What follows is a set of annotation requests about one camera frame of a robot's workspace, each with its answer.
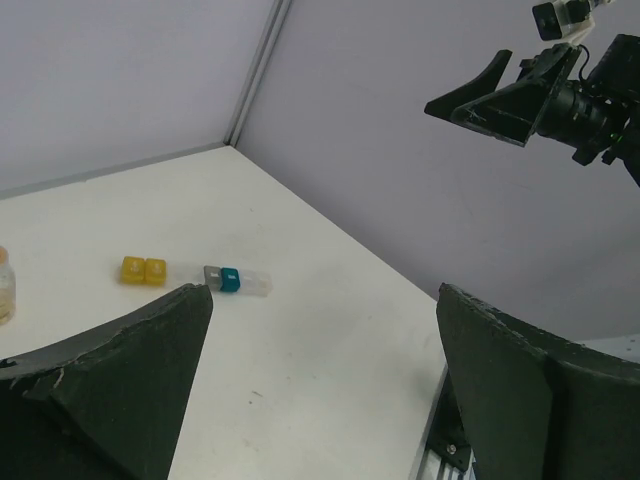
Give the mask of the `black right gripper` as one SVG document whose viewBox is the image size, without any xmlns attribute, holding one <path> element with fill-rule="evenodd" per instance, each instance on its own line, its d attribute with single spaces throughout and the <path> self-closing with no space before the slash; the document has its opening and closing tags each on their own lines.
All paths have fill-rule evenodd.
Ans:
<svg viewBox="0 0 640 480">
<path fill-rule="evenodd" d="M 500 50 L 473 80 L 429 101 L 424 113 L 503 142 L 525 146 L 534 134 L 575 149 L 586 166 L 596 157 L 639 166 L 639 38 L 619 34 L 585 76 L 570 80 L 584 46 L 556 45 L 521 62 L 518 79 L 497 86 L 513 55 Z"/>
</svg>

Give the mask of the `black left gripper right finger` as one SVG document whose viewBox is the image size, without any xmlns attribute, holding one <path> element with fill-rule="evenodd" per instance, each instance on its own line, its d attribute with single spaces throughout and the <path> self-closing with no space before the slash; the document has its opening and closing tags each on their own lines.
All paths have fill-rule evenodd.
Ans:
<svg viewBox="0 0 640 480">
<path fill-rule="evenodd" d="M 440 338 L 479 479 L 636 479 L 639 365 L 442 284 Z"/>
</svg>

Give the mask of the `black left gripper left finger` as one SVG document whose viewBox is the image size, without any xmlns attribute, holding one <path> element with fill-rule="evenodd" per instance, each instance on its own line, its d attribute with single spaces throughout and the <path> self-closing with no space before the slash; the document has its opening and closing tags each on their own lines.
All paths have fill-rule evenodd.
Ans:
<svg viewBox="0 0 640 480">
<path fill-rule="evenodd" d="M 165 479 L 213 312 L 186 284 L 1 362 L 4 479 Z"/>
</svg>

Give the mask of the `weekly pill organizer strip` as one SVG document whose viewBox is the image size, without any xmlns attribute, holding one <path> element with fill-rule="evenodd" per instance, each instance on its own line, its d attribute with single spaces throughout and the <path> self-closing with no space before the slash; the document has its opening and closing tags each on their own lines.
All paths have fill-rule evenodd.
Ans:
<svg viewBox="0 0 640 480">
<path fill-rule="evenodd" d="M 153 288 L 206 285 L 212 293 L 265 297 L 272 291 L 271 277 L 263 272 L 159 258 L 125 256 L 116 278 L 123 285 Z"/>
</svg>

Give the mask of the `clear bottle gold cap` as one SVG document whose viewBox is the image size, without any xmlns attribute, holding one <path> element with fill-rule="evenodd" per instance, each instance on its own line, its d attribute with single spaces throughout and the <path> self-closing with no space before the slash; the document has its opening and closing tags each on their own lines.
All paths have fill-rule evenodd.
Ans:
<svg viewBox="0 0 640 480">
<path fill-rule="evenodd" d="M 9 253 L 0 247 L 0 323 L 8 323 L 16 312 L 16 277 Z"/>
</svg>

